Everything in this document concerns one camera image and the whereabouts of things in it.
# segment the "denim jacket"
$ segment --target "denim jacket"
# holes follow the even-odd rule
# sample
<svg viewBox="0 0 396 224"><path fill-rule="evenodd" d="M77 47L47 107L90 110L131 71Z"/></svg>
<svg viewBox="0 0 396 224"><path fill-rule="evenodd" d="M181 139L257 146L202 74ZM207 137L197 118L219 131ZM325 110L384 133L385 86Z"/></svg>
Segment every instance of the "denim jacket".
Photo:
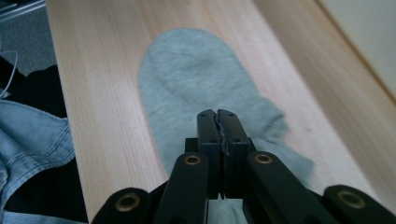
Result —
<svg viewBox="0 0 396 224"><path fill-rule="evenodd" d="M29 178L74 159L67 119L0 100L0 221L2 223L79 223L58 217L5 211L9 197Z"/></svg>

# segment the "clamp jaw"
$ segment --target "clamp jaw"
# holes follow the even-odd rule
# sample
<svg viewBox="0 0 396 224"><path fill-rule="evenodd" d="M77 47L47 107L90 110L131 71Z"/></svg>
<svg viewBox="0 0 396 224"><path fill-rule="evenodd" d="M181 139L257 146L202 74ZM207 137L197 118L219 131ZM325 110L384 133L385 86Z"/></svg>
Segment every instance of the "clamp jaw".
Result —
<svg viewBox="0 0 396 224"><path fill-rule="evenodd" d="M396 223L367 194L332 186L306 189L274 154L257 151L238 117L226 110L198 114L198 138L187 138L167 182L151 193L122 189L93 220L101 223L206 223L208 200L243 199L248 223Z"/></svg>

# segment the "gray carpet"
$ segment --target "gray carpet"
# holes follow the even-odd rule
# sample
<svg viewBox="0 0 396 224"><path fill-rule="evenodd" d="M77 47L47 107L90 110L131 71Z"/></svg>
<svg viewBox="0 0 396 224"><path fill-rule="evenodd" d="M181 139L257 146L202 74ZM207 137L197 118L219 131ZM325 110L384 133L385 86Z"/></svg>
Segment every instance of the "gray carpet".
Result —
<svg viewBox="0 0 396 224"><path fill-rule="evenodd" d="M44 7L0 22L0 51L5 50L18 52L18 69L26 76L56 64ZM13 54L4 54L2 57L14 63Z"/></svg>

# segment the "light wood grain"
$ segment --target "light wood grain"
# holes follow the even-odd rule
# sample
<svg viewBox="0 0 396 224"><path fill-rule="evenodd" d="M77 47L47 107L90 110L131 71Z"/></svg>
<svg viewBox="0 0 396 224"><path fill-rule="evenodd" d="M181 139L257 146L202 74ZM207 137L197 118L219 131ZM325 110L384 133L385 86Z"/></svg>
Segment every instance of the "light wood grain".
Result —
<svg viewBox="0 0 396 224"><path fill-rule="evenodd" d="M285 141L316 163L312 190L346 184L396 211L395 106L316 3L292 2L47 2L89 220L113 192L166 180L137 72L150 42L179 27L222 38L285 111Z"/></svg>

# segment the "brass rivet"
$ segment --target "brass rivet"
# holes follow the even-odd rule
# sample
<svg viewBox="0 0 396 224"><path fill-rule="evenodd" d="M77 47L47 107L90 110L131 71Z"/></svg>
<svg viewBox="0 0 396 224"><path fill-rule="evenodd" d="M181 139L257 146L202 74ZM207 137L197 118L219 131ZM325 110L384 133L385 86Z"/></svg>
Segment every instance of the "brass rivet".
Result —
<svg viewBox="0 0 396 224"><path fill-rule="evenodd" d="M116 202L116 208L120 212L129 212L140 204L140 198L135 193L126 193Z"/></svg>
<svg viewBox="0 0 396 224"><path fill-rule="evenodd" d="M257 155L254 160L262 164L268 164L272 162L272 158L264 154Z"/></svg>
<svg viewBox="0 0 396 224"><path fill-rule="evenodd" d="M337 196L341 202L348 205L349 207L360 209L366 206L366 202L363 200L363 198L353 192L341 190L337 193Z"/></svg>
<svg viewBox="0 0 396 224"><path fill-rule="evenodd" d="M184 159L184 162L188 165L196 165L201 162L201 158L197 156L188 156L186 159Z"/></svg>

